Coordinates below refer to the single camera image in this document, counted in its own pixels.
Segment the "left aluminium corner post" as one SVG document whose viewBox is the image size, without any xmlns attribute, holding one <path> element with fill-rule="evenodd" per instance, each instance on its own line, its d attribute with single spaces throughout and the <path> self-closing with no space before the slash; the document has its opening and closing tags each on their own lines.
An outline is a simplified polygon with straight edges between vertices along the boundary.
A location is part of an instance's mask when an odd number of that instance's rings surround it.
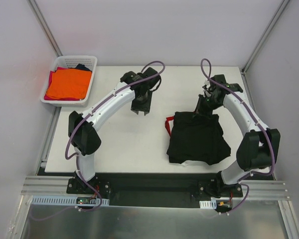
<svg viewBox="0 0 299 239">
<path fill-rule="evenodd" d="M 63 53 L 59 47 L 59 44 L 57 43 L 40 7 L 36 0 L 27 0 L 27 3 L 34 14 L 38 24 L 40 25 L 46 39 L 48 40 L 51 49 L 53 50 L 56 57 L 63 56 Z"/>
</svg>

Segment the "orange t shirt in basket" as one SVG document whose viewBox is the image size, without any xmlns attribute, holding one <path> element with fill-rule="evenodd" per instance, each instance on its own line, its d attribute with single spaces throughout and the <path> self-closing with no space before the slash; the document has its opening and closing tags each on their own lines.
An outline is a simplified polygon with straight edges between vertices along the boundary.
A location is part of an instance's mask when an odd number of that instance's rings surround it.
<svg viewBox="0 0 299 239">
<path fill-rule="evenodd" d="M 63 100 L 82 100 L 86 97 L 92 72 L 76 69 L 64 71 L 64 92 Z"/>
</svg>

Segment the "white plastic laundry basket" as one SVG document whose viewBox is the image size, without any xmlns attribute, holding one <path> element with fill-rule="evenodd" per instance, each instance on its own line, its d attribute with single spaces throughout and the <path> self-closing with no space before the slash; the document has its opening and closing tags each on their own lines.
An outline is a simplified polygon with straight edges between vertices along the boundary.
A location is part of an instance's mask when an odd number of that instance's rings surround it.
<svg viewBox="0 0 299 239">
<path fill-rule="evenodd" d="M 84 107 L 88 103 L 88 97 L 91 91 L 91 87 L 94 80 L 94 75 L 96 72 L 96 66 L 97 66 L 98 59 L 95 56 L 89 56 L 89 55 L 66 55 L 66 56 L 60 56 L 57 57 L 52 65 L 50 66 L 50 71 L 55 72 L 58 69 L 69 69 L 74 68 L 78 64 L 82 64 L 85 67 L 87 67 L 89 70 L 92 71 L 92 76 L 90 79 L 89 87 L 87 90 L 86 97 L 79 101 L 70 101 L 70 100 L 45 100 L 44 96 L 46 94 L 46 91 L 49 86 L 49 78 L 48 76 L 47 81 L 44 83 L 43 89 L 41 91 L 40 100 L 43 103 L 51 104 L 55 107 Z"/>
</svg>

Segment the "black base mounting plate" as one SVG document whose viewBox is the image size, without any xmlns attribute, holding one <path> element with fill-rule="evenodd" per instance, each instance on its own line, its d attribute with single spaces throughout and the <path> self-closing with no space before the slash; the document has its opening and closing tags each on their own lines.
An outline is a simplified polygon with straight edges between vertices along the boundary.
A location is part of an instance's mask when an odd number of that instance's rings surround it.
<svg viewBox="0 0 299 239">
<path fill-rule="evenodd" d="M 111 206 L 198 208 L 211 198 L 243 197 L 238 184 L 226 186 L 216 173 L 97 173 L 84 184 L 69 179 L 67 194 L 93 195 L 97 190 Z"/>
</svg>

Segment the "right aluminium corner post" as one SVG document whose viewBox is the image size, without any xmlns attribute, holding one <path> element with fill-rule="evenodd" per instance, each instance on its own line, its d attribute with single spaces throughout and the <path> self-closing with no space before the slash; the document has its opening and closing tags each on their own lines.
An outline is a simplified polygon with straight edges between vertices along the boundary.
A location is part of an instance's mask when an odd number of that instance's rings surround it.
<svg viewBox="0 0 299 239">
<path fill-rule="evenodd" d="M 255 61 L 256 57 L 259 55 L 260 51 L 262 50 L 263 46 L 265 45 L 266 41 L 270 37 L 272 31 L 274 30 L 275 26 L 279 22 L 280 18 L 282 17 L 283 13 L 287 9 L 288 5 L 290 4 L 291 0 L 282 0 L 274 12 L 273 16 L 271 17 L 269 23 L 267 24 L 264 32 L 262 33 L 260 39 L 257 41 L 256 46 L 254 47 L 251 55 L 249 56 L 247 62 L 241 68 L 242 75 L 246 75 L 247 71 Z"/>
</svg>

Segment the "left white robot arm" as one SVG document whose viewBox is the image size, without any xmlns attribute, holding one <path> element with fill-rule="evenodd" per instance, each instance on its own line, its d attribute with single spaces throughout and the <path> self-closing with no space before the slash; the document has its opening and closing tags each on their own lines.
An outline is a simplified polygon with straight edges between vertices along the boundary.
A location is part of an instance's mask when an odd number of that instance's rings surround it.
<svg viewBox="0 0 299 239">
<path fill-rule="evenodd" d="M 114 89 L 88 110 L 73 111 L 68 120 L 69 140 L 65 158 L 75 157 L 74 182 L 68 190 L 78 190 L 89 194 L 96 190 L 95 153 L 101 146 L 98 131 L 102 125 L 120 108 L 131 104 L 131 111 L 147 115 L 150 113 L 152 94 L 161 84 L 161 76 L 152 67 L 144 67 L 141 72 L 125 73 Z"/>
</svg>

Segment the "aluminium corner post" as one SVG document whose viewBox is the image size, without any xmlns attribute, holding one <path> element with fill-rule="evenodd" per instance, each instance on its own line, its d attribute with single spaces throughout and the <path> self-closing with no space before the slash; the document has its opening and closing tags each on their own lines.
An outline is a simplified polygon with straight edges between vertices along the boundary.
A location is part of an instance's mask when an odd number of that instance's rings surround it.
<svg viewBox="0 0 299 239">
<path fill-rule="evenodd" d="M 27 3 L 34 14 L 38 24 L 40 25 L 46 39 L 48 40 L 51 49 L 53 50 L 56 57 L 63 56 L 63 53 L 59 47 L 59 44 L 57 43 L 40 7 L 36 0 L 27 0 Z"/>
<path fill-rule="evenodd" d="M 274 30 L 275 26 L 279 22 L 280 18 L 282 17 L 283 13 L 287 9 L 288 5 L 290 4 L 291 0 L 282 0 L 274 12 L 273 16 L 271 17 L 269 23 L 267 24 L 264 32 L 262 33 L 260 39 L 257 41 L 256 46 L 254 47 L 251 55 L 249 56 L 247 62 L 241 68 L 242 75 L 246 75 L 247 71 L 255 61 L 256 57 L 259 55 L 260 51 L 262 50 L 263 46 L 265 45 L 266 41 L 270 37 L 272 31 Z"/>
</svg>

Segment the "navy t shirt in basket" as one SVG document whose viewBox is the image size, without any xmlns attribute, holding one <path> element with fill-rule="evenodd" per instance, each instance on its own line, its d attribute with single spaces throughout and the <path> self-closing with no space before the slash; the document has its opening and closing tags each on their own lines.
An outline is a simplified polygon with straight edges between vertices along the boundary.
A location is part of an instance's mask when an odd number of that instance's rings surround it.
<svg viewBox="0 0 299 239">
<path fill-rule="evenodd" d="M 78 64 L 75 67 L 76 70 L 81 70 L 81 71 L 87 71 L 87 72 L 92 72 L 89 68 L 87 68 L 85 65 L 83 64 Z"/>
</svg>

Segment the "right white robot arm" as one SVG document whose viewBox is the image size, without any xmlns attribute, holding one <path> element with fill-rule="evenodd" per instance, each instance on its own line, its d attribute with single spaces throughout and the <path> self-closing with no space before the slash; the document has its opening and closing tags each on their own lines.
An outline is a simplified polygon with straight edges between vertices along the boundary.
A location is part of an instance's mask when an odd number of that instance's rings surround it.
<svg viewBox="0 0 299 239">
<path fill-rule="evenodd" d="M 243 98 L 244 91 L 239 84 L 227 83 L 224 75 L 214 75 L 209 83 L 207 93 L 199 95 L 194 112 L 206 117 L 211 116 L 214 110 L 224 107 L 231 113 L 243 135 L 236 160 L 218 172 L 214 180 L 204 188 L 206 194 L 220 198 L 229 194 L 241 180 L 275 165 L 281 134 L 260 120 Z"/>
</svg>

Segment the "black t shirt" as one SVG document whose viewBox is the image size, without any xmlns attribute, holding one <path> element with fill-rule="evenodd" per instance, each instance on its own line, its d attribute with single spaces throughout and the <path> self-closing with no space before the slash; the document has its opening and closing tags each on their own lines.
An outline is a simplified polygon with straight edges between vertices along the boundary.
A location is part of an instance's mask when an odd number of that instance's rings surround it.
<svg viewBox="0 0 299 239">
<path fill-rule="evenodd" d="M 189 159 L 217 164 L 231 155 L 231 148 L 219 132 L 211 133 L 204 129 L 173 130 L 174 139 L 178 138 L 178 149 Z"/>
<path fill-rule="evenodd" d="M 219 115 L 200 116 L 193 112 L 175 112 L 167 155 L 170 163 L 201 161 L 208 165 L 231 155 L 223 137 Z"/>
</svg>

